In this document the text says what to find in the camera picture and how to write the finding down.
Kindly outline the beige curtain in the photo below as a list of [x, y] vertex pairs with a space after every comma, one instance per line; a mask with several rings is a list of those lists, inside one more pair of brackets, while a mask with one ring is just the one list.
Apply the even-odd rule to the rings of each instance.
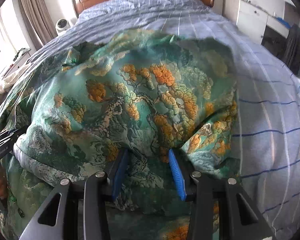
[[20, 0], [34, 38], [39, 43], [38, 49], [57, 37], [55, 25], [50, 17], [44, 0]]

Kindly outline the white round fan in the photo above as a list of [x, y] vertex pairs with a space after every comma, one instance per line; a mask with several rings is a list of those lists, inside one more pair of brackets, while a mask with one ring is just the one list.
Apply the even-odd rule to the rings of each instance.
[[62, 36], [68, 29], [70, 29], [68, 20], [61, 18], [56, 22], [55, 28], [58, 36]]

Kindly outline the white desk with drawers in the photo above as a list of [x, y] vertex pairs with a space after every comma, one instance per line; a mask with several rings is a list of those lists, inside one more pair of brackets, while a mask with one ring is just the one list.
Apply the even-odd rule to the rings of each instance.
[[267, 31], [282, 38], [289, 34], [289, 29], [277, 18], [244, 0], [223, 0], [222, 15], [257, 44], [262, 43]]

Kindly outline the white window-side dresser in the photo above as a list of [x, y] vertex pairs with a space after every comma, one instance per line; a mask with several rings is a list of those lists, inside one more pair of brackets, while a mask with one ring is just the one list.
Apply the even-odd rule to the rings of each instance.
[[0, 73], [0, 80], [22, 67], [30, 56], [31, 48], [21, 48], [13, 58], [12, 63]]

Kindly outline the green landscape print jacket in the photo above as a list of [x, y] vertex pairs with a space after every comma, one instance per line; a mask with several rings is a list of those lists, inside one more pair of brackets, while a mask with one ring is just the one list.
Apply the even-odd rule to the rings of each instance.
[[7, 212], [0, 232], [18, 239], [54, 186], [80, 181], [131, 151], [113, 239], [185, 239], [191, 206], [168, 164], [181, 149], [200, 172], [238, 175], [230, 156], [237, 115], [232, 50], [214, 38], [126, 30], [108, 43], [53, 53], [21, 77], [0, 105], [0, 132], [26, 127], [2, 160]]

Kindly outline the dark jacket on chair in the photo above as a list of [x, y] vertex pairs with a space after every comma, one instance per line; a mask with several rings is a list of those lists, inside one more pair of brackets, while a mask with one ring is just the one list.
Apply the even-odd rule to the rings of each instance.
[[300, 78], [300, 27], [296, 24], [289, 30], [281, 61]]

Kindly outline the cream knitted sweater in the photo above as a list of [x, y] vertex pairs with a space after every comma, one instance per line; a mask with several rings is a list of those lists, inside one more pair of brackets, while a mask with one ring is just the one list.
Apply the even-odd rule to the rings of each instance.
[[25, 63], [17, 71], [0, 80], [0, 96], [4, 93], [7, 93], [11, 89], [11, 87], [18, 81], [27, 68], [29, 68], [29, 66], [29, 63]]

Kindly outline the blue plaid bed duvet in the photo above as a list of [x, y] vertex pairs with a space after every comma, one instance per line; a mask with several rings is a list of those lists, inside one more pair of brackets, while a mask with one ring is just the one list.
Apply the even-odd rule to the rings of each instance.
[[231, 48], [239, 99], [232, 145], [242, 159], [243, 185], [277, 239], [291, 239], [300, 228], [300, 82], [282, 61], [200, 0], [103, 2], [83, 11], [30, 62], [83, 41], [107, 42], [130, 28], [212, 37]]

